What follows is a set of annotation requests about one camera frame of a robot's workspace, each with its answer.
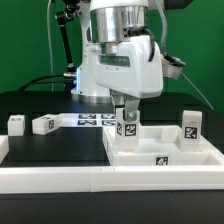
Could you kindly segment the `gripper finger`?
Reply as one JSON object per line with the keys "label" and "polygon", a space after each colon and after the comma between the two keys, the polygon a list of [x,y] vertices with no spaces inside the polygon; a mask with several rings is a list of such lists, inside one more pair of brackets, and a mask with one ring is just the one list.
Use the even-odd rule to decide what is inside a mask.
{"label": "gripper finger", "polygon": [[124,96],[124,118],[126,121],[135,121],[137,119],[137,110],[139,103],[139,98],[130,95]]}
{"label": "gripper finger", "polygon": [[124,106],[124,98],[121,92],[111,91],[112,103],[115,108],[121,108]]}

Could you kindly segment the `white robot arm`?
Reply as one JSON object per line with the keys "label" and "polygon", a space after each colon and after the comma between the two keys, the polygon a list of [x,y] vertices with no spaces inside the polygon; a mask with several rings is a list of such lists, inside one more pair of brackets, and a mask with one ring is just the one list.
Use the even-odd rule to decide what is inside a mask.
{"label": "white robot arm", "polygon": [[64,0],[81,22],[83,58],[73,94],[91,102],[112,100],[125,121],[135,121],[139,101],[157,97],[163,79],[176,79],[185,63],[166,51],[166,10],[193,0]]}

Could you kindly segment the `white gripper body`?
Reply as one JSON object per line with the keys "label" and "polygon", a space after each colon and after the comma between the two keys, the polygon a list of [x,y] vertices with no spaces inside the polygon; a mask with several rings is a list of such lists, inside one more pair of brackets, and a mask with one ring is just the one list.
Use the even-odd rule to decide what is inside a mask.
{"label": "white gripper body", "polygon": [[162,62],[158,45],[149,62],[152,47],[148,35],[131,37],[117,46],[115,64],[102,60],[102,54],[92,51],[93,76],[98,85],[136,98],[151,98],[163,89]]}

